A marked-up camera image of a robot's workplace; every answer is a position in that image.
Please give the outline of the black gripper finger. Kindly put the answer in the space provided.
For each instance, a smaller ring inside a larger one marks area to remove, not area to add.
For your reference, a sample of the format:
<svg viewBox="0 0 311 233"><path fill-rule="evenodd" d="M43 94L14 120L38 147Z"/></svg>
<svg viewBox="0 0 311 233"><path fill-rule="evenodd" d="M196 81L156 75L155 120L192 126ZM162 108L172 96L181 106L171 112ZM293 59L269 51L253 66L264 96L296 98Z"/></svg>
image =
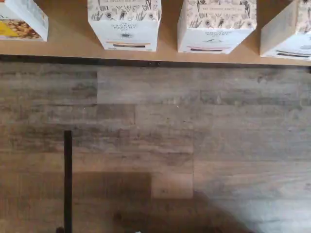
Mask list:
<svg viewBox="0 0 311 233"><path fill-rule="evenodd" d="M72 232L72 131L64 131L64 232Z"/></svg>

